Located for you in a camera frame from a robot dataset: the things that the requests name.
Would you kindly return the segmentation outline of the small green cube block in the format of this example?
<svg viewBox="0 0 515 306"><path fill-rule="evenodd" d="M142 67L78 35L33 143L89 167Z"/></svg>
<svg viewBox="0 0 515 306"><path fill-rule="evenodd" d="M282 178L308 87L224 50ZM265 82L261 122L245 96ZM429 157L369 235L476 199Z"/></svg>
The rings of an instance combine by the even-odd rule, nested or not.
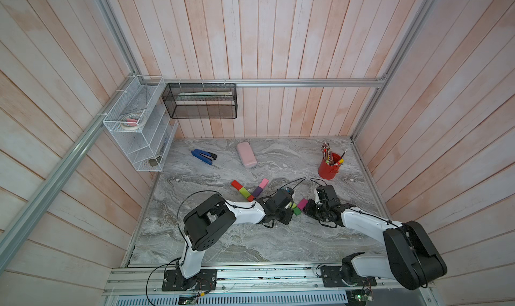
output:
<svg viewBox="0 0 515 306"><path fill-rule="evenodd" d="M293 209L293 212L294 212L294 214L295 214L296 216L299 216L299 215L302 213L302 212L301 212L301 210L300 210L298 207L294 208L294 209Z"/></svg>

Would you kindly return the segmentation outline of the magenta block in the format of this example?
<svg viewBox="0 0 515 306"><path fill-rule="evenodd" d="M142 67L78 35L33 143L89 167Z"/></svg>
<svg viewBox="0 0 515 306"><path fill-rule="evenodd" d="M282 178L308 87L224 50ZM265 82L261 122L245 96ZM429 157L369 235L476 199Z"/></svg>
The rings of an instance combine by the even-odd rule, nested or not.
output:
<svg viewBox="0 0 515 306"><path fill-rule="evenodd" d="M307 199L302 199L302 200L297 204L297 208L299 208L300 210L303 210L303 209L307 206L307 203L308 203L308 200L307 200Z"/></svg>

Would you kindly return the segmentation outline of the purple block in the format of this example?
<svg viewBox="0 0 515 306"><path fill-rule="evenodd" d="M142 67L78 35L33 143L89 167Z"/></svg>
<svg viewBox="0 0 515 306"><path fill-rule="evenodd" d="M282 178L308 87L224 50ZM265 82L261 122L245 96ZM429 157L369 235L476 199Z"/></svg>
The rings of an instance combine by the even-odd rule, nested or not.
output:
<svg viewBox="0 0 515 306"><path fill-rule="evenodd" d="M263 188L262 187L256 187L254 189L254 191L252 192L252 196L253 197L259 197L262 192L263 192Z"/></svg>

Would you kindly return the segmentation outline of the pink block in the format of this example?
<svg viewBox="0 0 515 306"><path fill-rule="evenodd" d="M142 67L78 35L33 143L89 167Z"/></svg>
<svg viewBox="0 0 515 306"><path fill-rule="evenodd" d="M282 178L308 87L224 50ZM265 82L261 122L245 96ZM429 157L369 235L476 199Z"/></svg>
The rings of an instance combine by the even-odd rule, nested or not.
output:
<svg viewBox="0 0 515 306"><path fill-rule="evenodd" d="M269 183L269 180L264 178L264 179L262 180L262 182L259 184L259 187L260 187L261 189L264 189L264 188L268 185L268 183Z"/></svg>

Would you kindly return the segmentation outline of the lime green block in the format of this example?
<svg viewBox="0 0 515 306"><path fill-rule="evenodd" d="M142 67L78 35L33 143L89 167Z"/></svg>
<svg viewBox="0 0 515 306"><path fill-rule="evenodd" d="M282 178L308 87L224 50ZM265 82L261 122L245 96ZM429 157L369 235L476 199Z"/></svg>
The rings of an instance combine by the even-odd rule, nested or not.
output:
<svg viewBox="0 0 515 306"><path fill-rule="evenodd" d="M245 198L248 198L250 197L252 194L244 187L242 187L239 192L245 197Z"/></svg>

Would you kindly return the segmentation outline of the long red block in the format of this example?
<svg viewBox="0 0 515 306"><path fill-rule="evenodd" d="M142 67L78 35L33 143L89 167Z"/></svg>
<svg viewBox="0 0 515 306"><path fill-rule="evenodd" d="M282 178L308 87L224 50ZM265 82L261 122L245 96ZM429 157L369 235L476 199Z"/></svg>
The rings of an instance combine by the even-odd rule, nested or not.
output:
<svg viewBox="0 0 515 306"><path fill-rule="evenodd" d="M232 181L231 185L237 190L241 190L243 188L243 186L237 181Z"/></svg>

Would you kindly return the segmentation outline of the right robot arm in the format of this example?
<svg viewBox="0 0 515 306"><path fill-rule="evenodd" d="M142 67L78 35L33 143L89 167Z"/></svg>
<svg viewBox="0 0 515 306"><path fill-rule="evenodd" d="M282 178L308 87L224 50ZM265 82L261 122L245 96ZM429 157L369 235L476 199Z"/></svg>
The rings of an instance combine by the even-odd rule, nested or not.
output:
<svg viewBox="0 0 515 306"><path fill-rule="evenodd" d="M322 266L326 287L357 287L375 279L394 279L408 290L426 287L447 274L447 265L425 229L416 221L405 223L384 219L342 203L331 185L315 189L315 199L303 199L300 210L329 228L358 231L382 244L386 253L368 256L356 252L342 259L339 267Z"/></svg>

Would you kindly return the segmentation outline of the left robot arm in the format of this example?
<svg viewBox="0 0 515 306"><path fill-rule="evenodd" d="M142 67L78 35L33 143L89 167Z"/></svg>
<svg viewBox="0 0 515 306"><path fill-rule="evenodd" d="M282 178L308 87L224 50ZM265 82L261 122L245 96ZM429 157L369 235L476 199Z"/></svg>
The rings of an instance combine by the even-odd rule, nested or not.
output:
<svg viewBox="0 0 515 306"><path fill-rule="evenodd" d="M217 191L204 192L211 196L186 214L184 229L180 231L185 249L178 268L185 279L199 274L205 251L233 225L263 224L272 227L276 221L288 225L294 214L295 192L289 187L252 202L228 201Z"/></svg>

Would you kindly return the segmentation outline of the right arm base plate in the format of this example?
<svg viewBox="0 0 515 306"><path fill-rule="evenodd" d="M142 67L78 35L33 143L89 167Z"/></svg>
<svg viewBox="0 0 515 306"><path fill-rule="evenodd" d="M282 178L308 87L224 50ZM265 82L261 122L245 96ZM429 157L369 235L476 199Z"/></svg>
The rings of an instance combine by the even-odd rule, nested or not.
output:
<svg viewBox="0 0 515 306"><path fill-rule="evenodd" d="M326 288L375 287L377 285L375 277L359 276L353 268L346 264L341 266L320 265L316 272Z"/></svg>

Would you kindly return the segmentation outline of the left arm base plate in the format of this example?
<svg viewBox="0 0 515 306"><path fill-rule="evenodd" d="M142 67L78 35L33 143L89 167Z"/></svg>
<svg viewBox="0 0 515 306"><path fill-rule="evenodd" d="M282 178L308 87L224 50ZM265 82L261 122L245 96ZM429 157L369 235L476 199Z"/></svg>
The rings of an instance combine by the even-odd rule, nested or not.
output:
<svg viewBox="0 0 515 306"><path fill-rule="evenodd" d="M212 291L216 288L217 270L208 268L185 279L179 269L167 270L164 273L162 291Z"/></svg>

